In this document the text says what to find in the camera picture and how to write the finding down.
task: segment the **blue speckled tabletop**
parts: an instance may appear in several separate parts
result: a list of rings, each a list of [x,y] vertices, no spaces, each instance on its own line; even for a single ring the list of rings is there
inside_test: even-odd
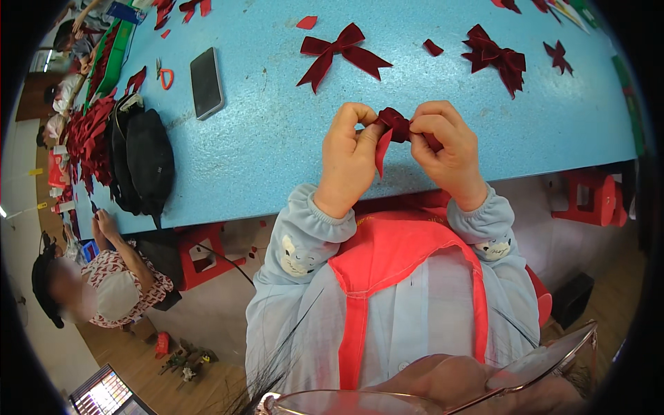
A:
[[[346,101],[376,112],[391,106],[407,118],[422,102],[451,101],[479,138],[480,169],[488,181],[635,158],[609,38],[592,28],[588,35],[564,17],[561,26],[529,0],[518,6],[522,15],[490,0],[212,0],[212,12],[201,17],[197,10],[187,25],[176,5],[160,31],[153,30],[151,9],[135,30],[116,99],[147,65],[140,93],[167,126],[177,175],[162,225],[278,212],[295,185],[317,183],[323,136]],[[296,28],[307,15],[318,16],[316,26]],[[299,53],[304,37],[334,41],[351,22],[367,38],[359,46],[394,65],[381,68],[382,82],[336,55],[317,95],[310,84],[295,87],[315,60]],[[526,56],[523,92],[515,100],[495,69],[471,74],[470,61],[460,56],[469,51],[461,41],[477,23],[500,47]],[[171,33],[162,39],[166,29]],[[430,56],[422,47],[428,38],[445,52]],[[543,41],[554,45],[558,39],[574,77],[561,76],[544,51]],[[189,63],[210,46],[218,52],[226,104],[200,122]],[[158,56],[175,73],[168,91],[156,80]],[[384,171],[365,197],[433,187],[407,143],[390,146]],[[81,237],[90,238],[90,201],[82,183],[74,188]],[[154,229],[151,218],[122,211],[98,183],[91,199],[114,214],[122,233]]]

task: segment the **black phone screen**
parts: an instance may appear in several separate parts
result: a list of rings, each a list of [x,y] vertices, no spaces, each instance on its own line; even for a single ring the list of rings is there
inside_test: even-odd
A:
[[[214,49],[200,54],[190,63],[190,69],[196,118],[201,119],[223,104]]]

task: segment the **scissors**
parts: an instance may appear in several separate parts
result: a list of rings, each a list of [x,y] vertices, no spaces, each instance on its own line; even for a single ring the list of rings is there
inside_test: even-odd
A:
[[[167,73],[169,76],[168,85],[164,81],[164,73]],[[170,69],[161,68],[161,58],[157,58],[157,79],[161,78],[161,87],[165,90],[169,89],[173,84],[173,71]]]

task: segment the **glasses frame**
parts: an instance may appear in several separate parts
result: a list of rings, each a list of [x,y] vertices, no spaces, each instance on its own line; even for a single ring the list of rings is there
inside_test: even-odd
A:
[[[592,328],[587,332],[587,334],[581,339],[581,341],[572,348],[563,358],[561,358],[556,364],[552,365],[550,369],[547,369],[544,371],[541,375],[537,376],[536,378],[529,380],[523,384],[513,386],[513,387],[501,387],[501,388],[494,388],[489,390],[487,393],[484,395],[475,398],[469,402],[466,402],[465,404],[456,406],[454,408],[451,408],[449,410],[440,410],[440,414],[442,415],[452,415],[456,414],[462,410],[465,410],[471,406],[474,406],[476,404],[479,404],[480,402],[484,402],[485,400],[489,398],[493,398],[494,396],[504,396],[509,393],[514,393],[518,392],[520,390],[526,389],[530,386],[532,386],[534,383],[537,383],[538,381],[542,380],[545,376],[548,374],[554,372],[556,369],[561,369],[570,359],[572,355],[574,355],[581,347],[583,347],[588,341],[590,341],[590,344],[592,346],[592,367],[591,367],[591,388],[594,389],[595,387],[595,366],[596,366],[596,359],[597,359],[597,322],[594,321],[593,319],[589,320],[586,324],[584,324],[582,327],[580,327],[578,330],[582,330],[588,326],[592,326]],[[564,337],[561,337],[560,339],[554,340],[551,344],[546,346],[547,348],[553,344],[555,344],[557,341],[563,339]],[[279,406],[279,401],[286,399],[290,396],[298,395],[298,394],[303,394],[307,392],[337,392],[337,389],[315,389],[315,390],[302,390],[300,392],[293,392],[289,394],[278,394],[275,392],[268,392],[263,397],[261,398],[260,402],[258,403],[258,406],[256,407],[256,411],[254,412],[255,415],[276,415],[274,410],[281,410],[284,411],[288,414],[293,414],[293,415],[312,415],[312,414],[305,414],[303,412],[298,412],[295,410],[290,410],[287,408],[284,408],[282,406]],[[426,402],[431,402],[435,404],[435,402],[431,399],[428,398],[423,398],[421,396],[416,396],[416,395],[410,395],[410,394],[404,394],[404,393],[393,393],[393,392],[379,392],[375,390],[362,390],[361,393],[367,394],[367,393],[373,393],[373,394],[383,394],[383,395],[390,395],[390,396],[395,396],[395,397],[407,397],[407,398],[416,398],[418,400],[423,400]]]

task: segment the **black bag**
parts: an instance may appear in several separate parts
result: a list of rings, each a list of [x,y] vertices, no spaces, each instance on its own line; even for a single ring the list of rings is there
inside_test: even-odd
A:
[[[121,111],[129,100],[137,102]],[[173,148],[159,114],[145,111],[140,101],[137,94],[117,101],[104,132],[109,147],[111,194],[122,210],[148,214],[161,229],[161,212],[175,177]]]

